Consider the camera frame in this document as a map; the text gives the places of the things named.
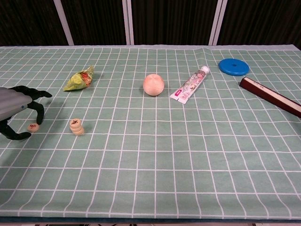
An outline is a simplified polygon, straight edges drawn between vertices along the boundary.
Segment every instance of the table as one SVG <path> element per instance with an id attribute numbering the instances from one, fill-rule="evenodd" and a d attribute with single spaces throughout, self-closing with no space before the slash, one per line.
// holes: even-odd
<path id="1" fill-rule="evenodd" d="M 1 47 L 1 86 L 53 98 L 39 100 L 45 119 L 29 139 L 0 136 L 0 216 L 301 220 L 301 120 L 239 87 L 218 69 L 224 58 L 301 102 L 294 46 Z M 92 85 L 63 92 L 89 65 Z M 203 65 L 211 73 L 187 104 L 169 98 Z M 150 73 L 165 80 L 158 97 L 143 92 Z M 23 132 L 35 118 L 26 109 L 10 126 Z"/>

